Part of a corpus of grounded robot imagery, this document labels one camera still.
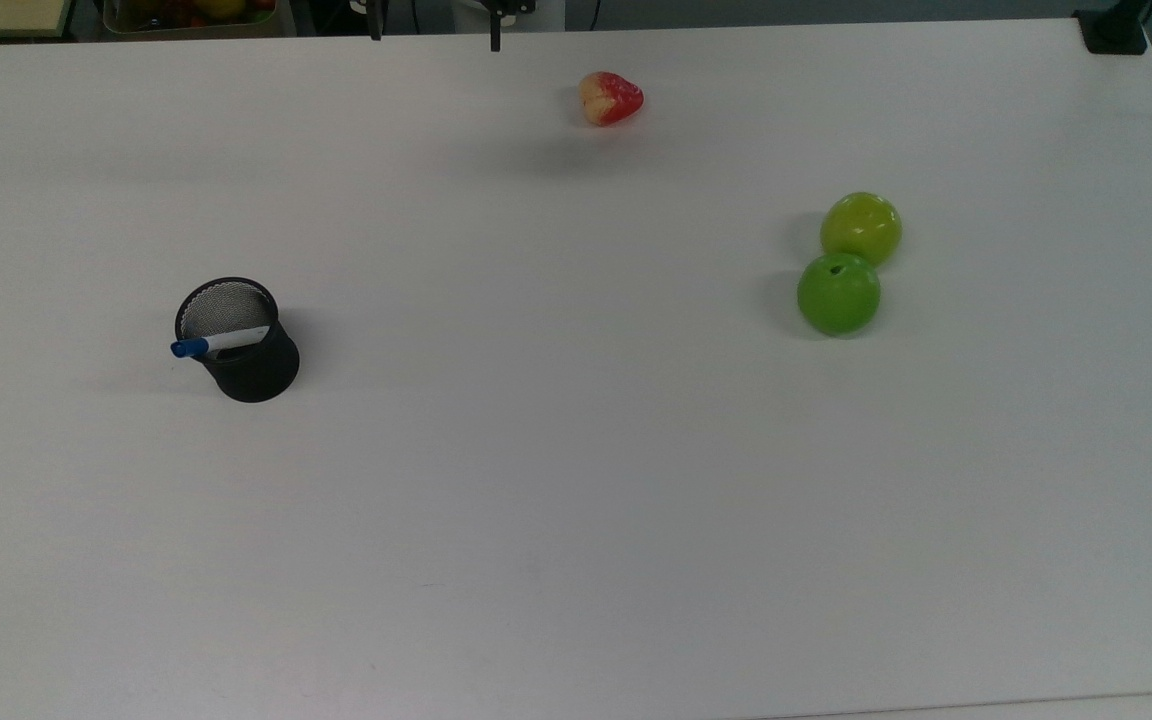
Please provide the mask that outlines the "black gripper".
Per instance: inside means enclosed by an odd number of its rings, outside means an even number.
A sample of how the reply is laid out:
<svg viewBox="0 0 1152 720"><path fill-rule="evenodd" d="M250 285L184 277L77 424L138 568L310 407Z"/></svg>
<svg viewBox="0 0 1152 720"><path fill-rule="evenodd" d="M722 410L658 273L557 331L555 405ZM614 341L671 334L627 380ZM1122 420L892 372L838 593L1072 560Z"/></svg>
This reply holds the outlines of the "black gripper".
<svg viewBox="0 0 1152 720"><path fill-rule="evenodd" d="M529 0L488 0L490 50L499 53L502 41L502 18L535 13L536 3ZM372 41L381 41L384 35L384 1L367 0L367 32Z"/></svg>

